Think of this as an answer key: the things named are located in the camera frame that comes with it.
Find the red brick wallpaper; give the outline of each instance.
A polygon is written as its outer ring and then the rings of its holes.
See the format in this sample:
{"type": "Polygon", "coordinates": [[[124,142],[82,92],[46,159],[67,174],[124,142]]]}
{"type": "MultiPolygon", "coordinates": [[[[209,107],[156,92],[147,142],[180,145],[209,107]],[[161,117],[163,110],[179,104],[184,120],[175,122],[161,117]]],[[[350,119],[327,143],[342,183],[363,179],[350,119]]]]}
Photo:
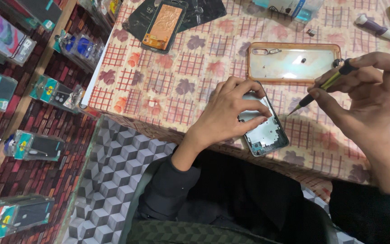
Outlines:
{"type": "MultiPolygon", "coordinates": [[[[79,33],[83,30],[94,38],[101,36],[100,29],[79,6],[73,10],[65,29],[69,33],[79,33]]],[[[37,46],[24,67],[8,62],[4,65],[0,64],[0,73],[11,76],[19,82],[7,111],[0,112],[0,138],[13,116],[44,47],[51,38],[51,32],[45,32],[40,28],[38,31],[31,31],[29,35],[37,42],[37,46]]],[[[107,40],[107,36],[101,38],[104,42],[107,40]]],[[[86,88],[91,79],[91,74],[86,74],[57,52],[54,52],[45,75],[59,80],[69,88],[73,88],[76,84],[86,88]]],[[[0,169],[0,197],[37,193],[54,197],[55,205],[48,224],[7,236],[1,239],[1,243],[29,244],[54,241],[61,227],[70,196],[78,182],[95,125],[96,121],[83,114],[74,115],[41,101],[34,99],[31,101],[19,129],[59,136],[66,141],[65,152],[58,162],[6,158],[0,169]]]]}

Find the phone repair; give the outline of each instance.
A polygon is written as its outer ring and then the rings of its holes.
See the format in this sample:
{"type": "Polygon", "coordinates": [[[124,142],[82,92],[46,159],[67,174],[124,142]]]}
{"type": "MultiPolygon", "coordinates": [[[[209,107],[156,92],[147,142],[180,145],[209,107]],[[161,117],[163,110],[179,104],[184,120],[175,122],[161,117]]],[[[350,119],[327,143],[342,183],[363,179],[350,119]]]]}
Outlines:
{"type": "MultiPolygon", "coordinates": [[[[248,131],[244,136],[248,143],[249,149],[255,157],[271,153],[280,148],[286,147],[289,144],[287,135],[279,122],[279,119],[270,104],[267,94],[264,92],[265,97],[258,98],[254,91],[250,91],[243,95],[245,100],[259,100],[265,106],[269,108],[272,116],[268,120],[257,128],[248,131]]],[[[261,116],[262,114],[258,111],[246,110],[239,114],[238,119],[240,122],[248,121],[250,119],[261,116]]]]}
{"type": "Polygon", "coordinates": [[[188,3],[184,1],[161,1],[141,47],[156,53],[168,54],[187,8],[188,3]]]}

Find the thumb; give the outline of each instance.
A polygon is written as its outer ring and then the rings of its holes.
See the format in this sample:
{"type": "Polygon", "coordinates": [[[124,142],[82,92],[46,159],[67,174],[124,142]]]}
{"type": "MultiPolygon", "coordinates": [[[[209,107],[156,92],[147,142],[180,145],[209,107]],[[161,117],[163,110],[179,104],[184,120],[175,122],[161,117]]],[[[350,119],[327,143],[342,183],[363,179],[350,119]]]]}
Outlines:
{"type": "Polygon", "coordinates": [[[326,91],[315,88],[309,93],[318,103],[318,106],[332,119],[333,123],[336,124],[345,115],[346,110],[326,91]]]}
{"type": "Polygon", "coordinates": [[[246,122],[241,122],[239,126],[239,133],[241,135],[245,134],[246,132],[255,129],[258,125],[261,123],[264,123],[267,121],[267,118],[264,116],[258,116],[256,118],[250,119],[246,122]]]}

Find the floral tablecloth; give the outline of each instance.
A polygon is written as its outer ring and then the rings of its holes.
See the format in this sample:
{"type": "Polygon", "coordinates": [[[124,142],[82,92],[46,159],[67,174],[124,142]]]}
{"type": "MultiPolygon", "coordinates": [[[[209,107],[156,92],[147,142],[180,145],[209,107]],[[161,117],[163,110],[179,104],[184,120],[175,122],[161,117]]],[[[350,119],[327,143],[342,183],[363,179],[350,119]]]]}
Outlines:
{"type": "MultiPolygon", "coordinates": [[[[178,33],[168,55],[139,47],[140,42],[122,30],[121,23],[139,6],[125,0],[111,34],[89,105],[122,125],[151,138],[181,142],[196,122],[216,84],[229,76],[246,77],[246,49],[251,42],[335,43],[342,57],[373,51],[390,53],[390,42],[355,26],[361,14],[390,28],[386,8],[390,0],[325,0],[315,19],[304,26],[289,17],[269,12],[250,0],[224,0],[227,15],[178,33]],[[317,31],[313,37],[307,29],[317,31]]],[[[338,178],[368,184],[367,159],[326,114],[311,103],[286,115],[306,87],[263,85],[290,140],[286,148],[253,157],[242,138],[233,138],[212,150],[242,158],[283,173],[329,200],[338,178]]],[[[344,108],[347,94],[333,96],[344,108]]]]}

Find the screwdriver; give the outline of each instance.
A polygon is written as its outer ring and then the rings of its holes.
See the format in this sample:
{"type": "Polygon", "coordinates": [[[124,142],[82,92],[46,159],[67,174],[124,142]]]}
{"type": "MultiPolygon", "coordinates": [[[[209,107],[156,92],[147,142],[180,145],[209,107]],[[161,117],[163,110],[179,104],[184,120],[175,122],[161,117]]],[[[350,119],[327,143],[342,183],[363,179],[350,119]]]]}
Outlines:
{"type": "MultiPolygon", "coordinates": [[[[359,68],[350,65],[350,59],[346,59],[344,61],[344,65],[341,68],[339,68],[338,72],[335,73],[335,75],[333,75],[331,78],[329,78],[325,83],[323,83],[323,85],[321,85],[320,88],[326,90],[330,86],[335,84],[335,82],[339,79],[339,77],[343,75],[348,75],[353,70],[358,70],[358,69],[359,68]]],[[[294,113],[297,109],[307,106],[312,101],[314,101],[314,98],[311,96],[311,94],[306,95],[302,100],[300,100],[299,104],[287,116],[294,113]]]]}
{"type": "Polygon", "coordinates": [[[355,20],[355,23],[371,31],[375,31],[376,35],[378,36],[382,36],[390,40],[390,30],[387,29],[386,27],[380,26],[379,24],[377,24],[376,22],[370,19],[367,19],[367,17],[364,14],[359,16],[359,18],[355,20]]]}

